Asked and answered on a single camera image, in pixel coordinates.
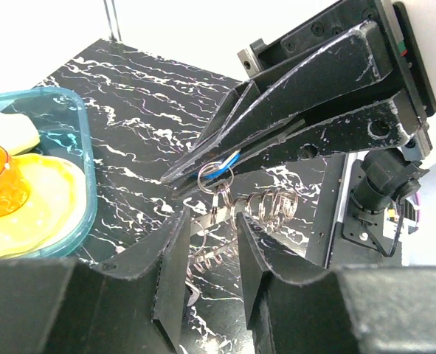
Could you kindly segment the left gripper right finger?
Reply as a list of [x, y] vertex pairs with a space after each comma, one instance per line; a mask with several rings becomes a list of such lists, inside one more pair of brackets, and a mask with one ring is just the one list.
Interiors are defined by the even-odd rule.
[[326, 269], [235, 223], [256, 353], [436, 353], [436, 266]]

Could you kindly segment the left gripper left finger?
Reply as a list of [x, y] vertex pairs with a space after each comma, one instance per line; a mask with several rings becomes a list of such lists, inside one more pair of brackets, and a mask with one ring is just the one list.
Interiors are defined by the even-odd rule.
[[116, 256], [0, 260], [0, 353], [177, 353], [190, 211]]

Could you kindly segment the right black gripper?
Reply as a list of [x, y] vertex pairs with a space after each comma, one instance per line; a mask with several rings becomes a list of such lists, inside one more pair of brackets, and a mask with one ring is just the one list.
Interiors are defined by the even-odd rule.
[[[364, 90], [392, 71], [382, 32], [395, 62], [406, 64], [406, 90]], [[254, 77], [226, 94], [192, 150], [162, 176], [176, 185], [174, 198], [198, 192], [199, 170], [234, 152], [238, 159], [205, 187], [289, 162], [397, 148], [436, 113], [402, 1], [337, 1], [270, 44], [254, 41], [238, 58]]]

